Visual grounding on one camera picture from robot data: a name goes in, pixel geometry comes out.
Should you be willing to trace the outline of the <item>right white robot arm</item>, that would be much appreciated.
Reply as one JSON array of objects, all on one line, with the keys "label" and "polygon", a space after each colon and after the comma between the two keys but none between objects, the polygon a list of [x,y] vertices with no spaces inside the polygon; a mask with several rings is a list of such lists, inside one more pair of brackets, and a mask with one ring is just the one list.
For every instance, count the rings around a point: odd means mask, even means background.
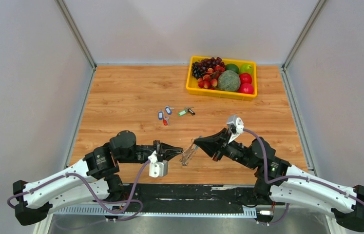
[{"label": "right white robot arm", "polygon": [[346,229],[364,232],[364,186],[339,185],[311,175],[278,158],[275,149],[257,134],[248,147],[230,141],[231,135],[224,128],[194,143],[214,161],[225,156],[255,170],[253,196],[257,202],[295,204],[332,217]]}]

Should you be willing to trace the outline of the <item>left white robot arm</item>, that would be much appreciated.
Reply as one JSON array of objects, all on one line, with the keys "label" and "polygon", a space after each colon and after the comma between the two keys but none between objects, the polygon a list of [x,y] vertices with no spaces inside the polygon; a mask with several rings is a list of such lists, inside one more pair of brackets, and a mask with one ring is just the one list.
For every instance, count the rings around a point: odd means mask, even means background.
[{"label": "left white robot arm", "polygon": [[[129,195],[125,195],[118,175],[120,164],[142,165],[135,181],[147,166],[150,177],[163,177],[168,173],[168,162],[182,153],[183,148],[159,140],[154,140],[152,145],[138,145],[133,132],[121,131],[62,171],[35,182],[14,182],[13,195],[7,199],[7,205],[23,226],[36,224],[65,207],[90,201],[110,214],[118,214],[135,201],[136,187],[134,183]],[[110,210],[107,204],[124,204],[124,207],[121,211]]]}]

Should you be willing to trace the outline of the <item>large keyring with small rings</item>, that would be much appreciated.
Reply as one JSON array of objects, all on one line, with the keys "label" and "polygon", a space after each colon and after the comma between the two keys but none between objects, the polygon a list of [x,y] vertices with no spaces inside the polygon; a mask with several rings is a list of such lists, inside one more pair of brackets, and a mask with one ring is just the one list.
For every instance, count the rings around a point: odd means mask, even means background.
[{"label": "large keyring with small rings", "polygon": [[192,157],[195,155],[195,153],[198,150],[198,146],[195,144],[195,139],[191,140],[191,145],[184,150],[184,152],[181,154],[180,163],[182,166],[187,166],[189,163],[189,160],[192,159]]}]

